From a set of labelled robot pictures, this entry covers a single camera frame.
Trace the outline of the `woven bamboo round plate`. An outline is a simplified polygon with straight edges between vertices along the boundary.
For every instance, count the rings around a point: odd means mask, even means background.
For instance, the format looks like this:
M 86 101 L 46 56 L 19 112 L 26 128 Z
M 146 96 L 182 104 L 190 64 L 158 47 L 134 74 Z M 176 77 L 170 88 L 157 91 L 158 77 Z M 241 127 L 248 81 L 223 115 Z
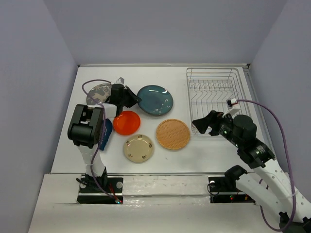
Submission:
M 159 144 L 169 150 L 179 150 L 190 141 L 190 131 L 187 125 L 178 119 L 167 119 L 156 129 Z

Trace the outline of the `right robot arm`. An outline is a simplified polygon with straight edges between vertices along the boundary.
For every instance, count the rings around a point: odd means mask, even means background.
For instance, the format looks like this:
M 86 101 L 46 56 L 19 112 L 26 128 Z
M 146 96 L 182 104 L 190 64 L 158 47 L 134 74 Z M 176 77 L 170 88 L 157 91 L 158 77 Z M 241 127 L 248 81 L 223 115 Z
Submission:
M 232 117 L 212 110 L 192 124 L 199 133 L 211 128 L 209 135 L 221 135 L 234 145 L 241 160 L 268 186 L 264 188 L 241 166 L 234 166 L 225 173 L 224 185 L 228 190 L 246 193 L 261 209 L 274 215 L 279 220 L 280 232 L 311 231 L 311 203 L 295 188 L 269 147 L 256 137 L 257 126 L 249 116 Z

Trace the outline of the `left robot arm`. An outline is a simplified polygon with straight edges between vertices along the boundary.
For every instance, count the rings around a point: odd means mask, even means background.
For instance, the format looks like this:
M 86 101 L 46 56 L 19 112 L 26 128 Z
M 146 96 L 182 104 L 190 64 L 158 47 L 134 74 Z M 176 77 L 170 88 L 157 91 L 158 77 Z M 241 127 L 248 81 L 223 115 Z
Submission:
M 141 102 L 129 87 L 121 83 L 109 86 L 105 100 L 88 92 L 86 96 L 92 101 L 91 105 L 76 105 L 67 133 L 86 165 L 86 184 L 98 192 L 104 191 L 108 183 L 106 166 L 97 154 L 108 134 L 108 120 L 120 116 L 124 107 Z

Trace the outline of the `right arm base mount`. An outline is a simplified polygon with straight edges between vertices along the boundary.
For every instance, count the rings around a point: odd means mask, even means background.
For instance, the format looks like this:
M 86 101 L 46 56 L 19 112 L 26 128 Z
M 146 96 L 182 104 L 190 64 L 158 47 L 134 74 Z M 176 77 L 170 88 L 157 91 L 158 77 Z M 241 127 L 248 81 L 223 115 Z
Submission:
M 210 203 L 255 203 L 246 193 L 238 190 L 225 176 L 208 178 L 207 191 Z

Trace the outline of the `teal glazed ceramic plate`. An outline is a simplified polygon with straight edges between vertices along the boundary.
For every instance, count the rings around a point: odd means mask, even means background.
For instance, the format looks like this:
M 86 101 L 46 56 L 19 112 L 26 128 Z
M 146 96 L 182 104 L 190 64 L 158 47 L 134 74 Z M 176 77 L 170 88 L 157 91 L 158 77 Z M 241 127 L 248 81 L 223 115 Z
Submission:
M 173 108 L 173 97 L 162 86 L 144 86 L 138 91 L 137 96 L 141 99 L 138 103 L 140 109 L 152 116 L 165 115 Z

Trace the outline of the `orange plastic plate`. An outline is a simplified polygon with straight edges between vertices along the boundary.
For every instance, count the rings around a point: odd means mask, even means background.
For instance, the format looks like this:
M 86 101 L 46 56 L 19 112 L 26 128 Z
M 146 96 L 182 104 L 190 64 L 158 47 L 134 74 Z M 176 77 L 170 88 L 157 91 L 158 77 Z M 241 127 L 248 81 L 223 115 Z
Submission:
M 113 129 L 120 135 L 134 134 L 140 128 L 141 120 L 137 113 L 133 111 L 123 111 L 114 118 Z

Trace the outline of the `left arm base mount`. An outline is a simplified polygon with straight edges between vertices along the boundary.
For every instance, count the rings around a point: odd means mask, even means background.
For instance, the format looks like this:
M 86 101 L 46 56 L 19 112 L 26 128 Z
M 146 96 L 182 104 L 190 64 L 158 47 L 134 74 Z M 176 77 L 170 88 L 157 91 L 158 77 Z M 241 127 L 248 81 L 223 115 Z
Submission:
M 123 204 L 123 177 L 109 177 L 107 185 L 99 188 L 93 179 L 85 175 L 76 178 L 79 183 L 79 204 Z

